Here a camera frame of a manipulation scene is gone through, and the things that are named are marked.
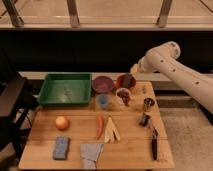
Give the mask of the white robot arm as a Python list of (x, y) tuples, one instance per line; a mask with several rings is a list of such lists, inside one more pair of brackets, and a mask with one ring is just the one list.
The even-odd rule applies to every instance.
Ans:
[(177, 58), (181, 50), (174, 41), (151, 48), (135, 63), (131, 74), (159, 71), (213, 114), (213, 78), (207, 77), (185, 65)]

